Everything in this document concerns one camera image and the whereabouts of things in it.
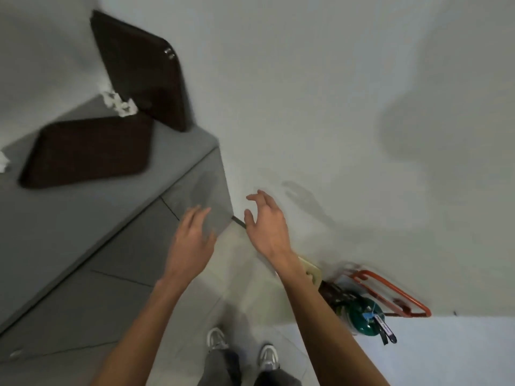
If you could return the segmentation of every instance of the white wall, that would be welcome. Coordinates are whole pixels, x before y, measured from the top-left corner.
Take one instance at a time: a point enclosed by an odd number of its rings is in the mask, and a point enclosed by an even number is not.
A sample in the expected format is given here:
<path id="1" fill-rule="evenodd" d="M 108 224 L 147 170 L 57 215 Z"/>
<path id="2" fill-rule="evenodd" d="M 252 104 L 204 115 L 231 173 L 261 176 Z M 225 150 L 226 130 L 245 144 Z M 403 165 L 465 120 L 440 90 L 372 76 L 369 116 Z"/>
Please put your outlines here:
<path id="1" fill-rule="evenodd" d="M 0 148 L 85 102 L 106 73 L 97 0 L 0 0 Z"/>
<path id="2" fill-rule="evenodd" d="M 237 217 L 258 187 L 331 273 L 515 314 L 513 0 L 101 0 L 177 50 Z"/>

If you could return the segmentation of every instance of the white sneaker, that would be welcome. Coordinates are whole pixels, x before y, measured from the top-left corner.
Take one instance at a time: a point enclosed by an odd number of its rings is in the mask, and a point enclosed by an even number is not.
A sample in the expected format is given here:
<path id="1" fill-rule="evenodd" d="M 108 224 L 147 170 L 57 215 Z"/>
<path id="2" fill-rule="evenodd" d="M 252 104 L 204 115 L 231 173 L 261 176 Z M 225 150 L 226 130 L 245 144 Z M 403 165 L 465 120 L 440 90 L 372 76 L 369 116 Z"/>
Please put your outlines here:
<path id="1" fill-rule="evenodd" d="M 229 347 L 225 335 L 219 328 L 213 328 L 208 332 L 207 343 L 209 351 L 226 350 Z"/>
<path id="2" fill-rule="evenodd" d="M 273 371 L 279 369 L 279 355 L 272 344 L 266 344 L 261 348 L 261 352 L 257 359 L 257 365 L 261 371 Z"/>

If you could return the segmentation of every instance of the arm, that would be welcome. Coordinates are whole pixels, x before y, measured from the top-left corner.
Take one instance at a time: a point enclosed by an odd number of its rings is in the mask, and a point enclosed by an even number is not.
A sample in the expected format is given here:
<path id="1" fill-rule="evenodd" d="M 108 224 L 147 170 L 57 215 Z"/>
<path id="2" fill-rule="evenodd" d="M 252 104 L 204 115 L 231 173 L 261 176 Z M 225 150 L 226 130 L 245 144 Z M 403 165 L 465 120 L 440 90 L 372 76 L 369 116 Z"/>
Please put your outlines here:
<path id="1" fill-rule="evenodd" d="M 320 385 L 388 386 L 306 277 L 291 249 L 286 220 L 274 199 L 261 190 L 247 199 L 257 204 L 256 222 L 250 210 L 245 210 L 250 241 L 274 266 L 284 285 Z"/>
<path id="2" fill-rule="evenodd" d="M 213 255 L 211 233 L 203 240 L 202 223 L 209 208 L 184 214 L 168 252 L 163 278 L 158 280 L 144 309 L 106 358 L 92 386 L 144 386 L 168 320 L 181 294 Z"/>

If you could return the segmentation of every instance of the tiled floor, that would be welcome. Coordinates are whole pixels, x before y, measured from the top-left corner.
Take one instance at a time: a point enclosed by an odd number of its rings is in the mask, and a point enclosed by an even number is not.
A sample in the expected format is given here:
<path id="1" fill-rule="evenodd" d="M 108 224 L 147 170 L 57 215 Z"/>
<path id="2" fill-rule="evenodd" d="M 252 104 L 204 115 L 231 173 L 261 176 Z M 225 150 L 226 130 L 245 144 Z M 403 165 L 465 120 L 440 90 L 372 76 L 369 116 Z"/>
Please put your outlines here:
<path id="1" fill-rule="evenodd" d="M 177 304 L 147 385 L 195 386 L 207 354 L 205 336 L 216 325 L 240 355 L 244 385 L 253 384 L 266 342 L 278 349 L 285 371 L 304 386 L 318 385 L 281 282 L 234 222 Z"/>

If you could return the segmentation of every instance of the gray pants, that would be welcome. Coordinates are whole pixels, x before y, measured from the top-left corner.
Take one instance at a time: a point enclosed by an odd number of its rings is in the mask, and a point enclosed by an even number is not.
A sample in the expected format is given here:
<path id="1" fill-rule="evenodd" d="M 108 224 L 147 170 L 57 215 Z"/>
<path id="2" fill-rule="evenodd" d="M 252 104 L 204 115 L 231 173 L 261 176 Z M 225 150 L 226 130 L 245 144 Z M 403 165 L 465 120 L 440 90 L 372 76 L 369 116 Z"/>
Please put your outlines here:
<path id="1" fill-rule="evenodd" d="M 198 386 L 240 386 L 238 354 L 233 350 L 212 350 L 205 359 L 204 374 Z M 301 386 L 297 378 L 283 370 L 263 371 L 254 386 Z"/>

